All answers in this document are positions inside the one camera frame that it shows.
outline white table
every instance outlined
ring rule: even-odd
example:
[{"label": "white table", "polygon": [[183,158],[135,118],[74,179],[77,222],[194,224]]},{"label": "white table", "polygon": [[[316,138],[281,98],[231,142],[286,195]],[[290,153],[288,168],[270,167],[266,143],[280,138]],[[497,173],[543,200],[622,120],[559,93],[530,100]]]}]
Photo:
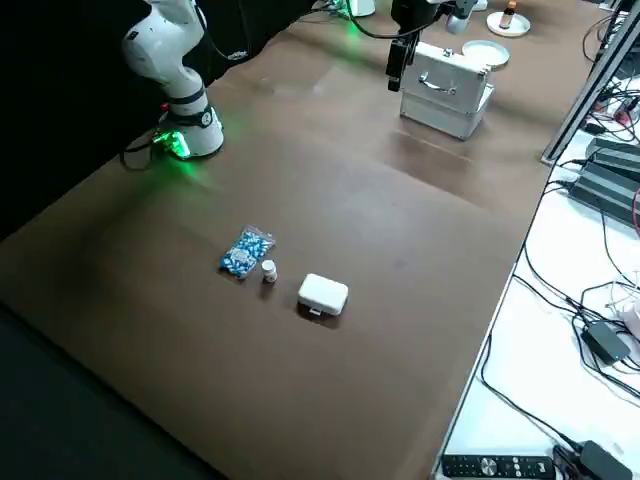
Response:
[{"label": "white table", "polygon": [[[559,163],[584,158],[591,138],[579,132]],[[575,175],[561,168],[552,173],[554,179],[572,176]],[[618,267],[623,272],[640,270],[640,241],[636,233],[609,217],[607,227],[609,250]],[[564,193],[543,197],[526,242],[538,273],[573,298],[579,299],[587,287],[618,276],[605,253],[600,214],[570,200]],[[518,259],[515,273],[554,303],[564,305],[535,279],[524,256]],[[604,288],[588,293],[585,304],[610,315],[604,307],[609,298],[610,291]],[[522,408],[574,440],[596,441],[637,477],[640,401],[635,400],[638,406],[633,406],[632,397],[615,386],[605,385],[581,366],[569,317],[511,278],[494,317],[486,379]],[[474,370],[444,453],[551,456],[557,442],[480,383],[479,367],[484,353]],[[640,361],[637,348],[632,355]],[[621,375],[610,368],[605,371],[640,388],[640,374]]]}]

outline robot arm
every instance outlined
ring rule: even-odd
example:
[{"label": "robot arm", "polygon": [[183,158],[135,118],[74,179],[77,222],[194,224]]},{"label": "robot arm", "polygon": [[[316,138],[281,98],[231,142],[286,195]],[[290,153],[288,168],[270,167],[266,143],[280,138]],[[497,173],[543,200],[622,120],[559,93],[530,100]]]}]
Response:
[{"label": "robot arm", "polygon": [[193,0],[147,1],[151,12],[127,32],[122,50],[129,68],[158,82],[168,97],[157,139],[183,159],[211,155],[224,141],[222,126],[202,78],[182,63],[205,33],[202,14]]},{"label": "robot arm", "polygon": [[420,41],[420,27],[428,27],[442,15],[448,15],[447,31],[462,32],[469,23],[476,0],[393,0],[391,17],[398,24],[399,38],[392,40],[387,61],[389,90],[400,89],[402,75],[407,65],[413,63],[416,46]]}]

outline blue snack bag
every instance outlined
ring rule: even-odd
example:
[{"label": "blue snack bag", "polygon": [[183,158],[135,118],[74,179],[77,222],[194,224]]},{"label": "blue snack bag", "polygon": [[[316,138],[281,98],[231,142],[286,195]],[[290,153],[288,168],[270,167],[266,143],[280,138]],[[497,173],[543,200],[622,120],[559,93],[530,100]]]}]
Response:
[{"label": "blue snack bag", "polygon": [[220,269],[243,279],[275,244],[273,235],[248,225],[220,259]]}]

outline power adapter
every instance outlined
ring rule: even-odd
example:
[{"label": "power adapter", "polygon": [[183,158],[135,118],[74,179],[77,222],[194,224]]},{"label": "power adapter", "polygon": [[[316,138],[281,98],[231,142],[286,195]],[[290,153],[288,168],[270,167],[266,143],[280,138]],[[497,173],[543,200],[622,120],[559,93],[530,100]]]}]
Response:
[{"label": "power adapter", "polygon": [[579,454],[556,445],[554,463],[570,480],[632,480],[633,473],[597,443],[589,440]]},{"label": "power adapter", "polygon": [[593,323],[581,336],[605,365],[613,365],[631,354],[629,347],[604,322]]},{"label": "power adapter", "polygon": [[582,446],[578,459],[584,472],[601,480],[631,480],[631,470],[621,464],[596,442],[589,440]]}]

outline remote control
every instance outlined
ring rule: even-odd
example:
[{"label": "remote control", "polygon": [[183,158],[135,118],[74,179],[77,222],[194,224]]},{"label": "remote control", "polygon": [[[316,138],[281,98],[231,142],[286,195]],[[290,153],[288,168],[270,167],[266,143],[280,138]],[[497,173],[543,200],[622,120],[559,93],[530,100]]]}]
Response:
[{"label": "remote control", "polygon": [[556,478],[556,471],[549,457],[504,455],[443,455],[442,473],[449,478]]}]

